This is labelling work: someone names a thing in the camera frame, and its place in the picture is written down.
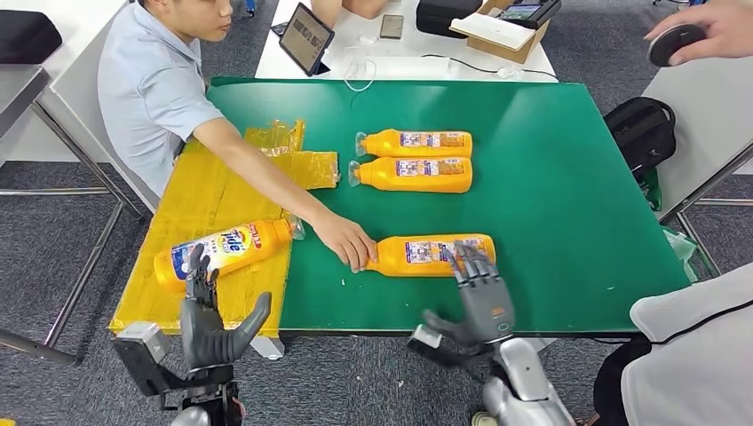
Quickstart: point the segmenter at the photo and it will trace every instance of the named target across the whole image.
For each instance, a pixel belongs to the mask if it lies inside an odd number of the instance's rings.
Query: round black object
[[[688,44],[706,38],[706,30],[693,24],[672,27],[659,34],[648,46],[648,59],[657,67],[669,67],[670,58]]]

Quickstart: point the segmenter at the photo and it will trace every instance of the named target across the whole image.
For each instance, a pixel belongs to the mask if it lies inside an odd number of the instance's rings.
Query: detergent bottle
[[[471,160],[449,158],[377,158],[348,165],[348,182],[372,185],[382,191],[464,193],[471,187]]]
[[[454,256],[455,241],[476,248],[492,262],[496,260],[494,242],[482,233],[390,237],[377,243],[378,260],[368,261],[366,269],[388,277],[452,277],[452,266],[442,249]]]
[[[467,131],[382,130],[373,135],[355,135],[355,153],[377,157],[466,157],[473,141]]]
[[[223,276],[267,259],[291,240],[304,237],[303,225],[297,217],[258,220],[161,251],[155,256],[155,275],[166,290],[182,292],[188,259],[197,244],[203,244],[204,255],[210,257],[207,269],[219,269],[219,276]]]

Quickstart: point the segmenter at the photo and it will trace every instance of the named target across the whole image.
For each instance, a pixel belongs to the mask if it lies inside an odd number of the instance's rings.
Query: white shirt
[[[641,299],[630,317],[659,342],[709,315],[753,299],[753,264],[664,296]],[[634,426],[753,424],[753,306],[654,346],[622,373]]]
[[[160,197],[181,139],[222,117],[205,97],[199,41],[182,42],[138,3],[113,21],[98,88],[115,151]]]

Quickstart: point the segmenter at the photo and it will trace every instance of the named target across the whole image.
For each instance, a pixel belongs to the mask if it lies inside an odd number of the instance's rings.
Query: light blue shirt
[[[98,88],[115,151],[160,197],[181,140],[223,116],[205,96],[199,41],[182,42],[138,3],[113,20]]]

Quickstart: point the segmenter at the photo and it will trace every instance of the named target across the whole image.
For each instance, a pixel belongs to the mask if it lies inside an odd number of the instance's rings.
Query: bottle label
[[[463,146],[465,143],[463,133],[459,131],[437,131],[433,133],[403,131],[400,133],[400,145],[409,148],[417,146],[439,148],[441,146]]]
[[[398,176],[462,175],[465,168],[458,158],[439,160],[398,160],[395,173]]]
[[[224,233],[210,235],[209,237],[173,247],[170,251],[172,269],[179,280],[186,279],[191,253],[199,244],[204,245],[202,255],[210,257],[210,264],[207,266],[207,270],[211,272],[243,255],[251,246],[261,249],[261,238],[259,237],[257,227],[254,224],[249,224],[236,226]]]
[[[482,254],[486,254],[484,244],[481,238],[469,238],[463,240],[467,246],[477,249]],[[409,264],[428,264],[430,262],[447,262],[444,249],[449,250],[452,256],[455,255],[454,242],[438,241],[411,241],[405,243],[405,260]]]

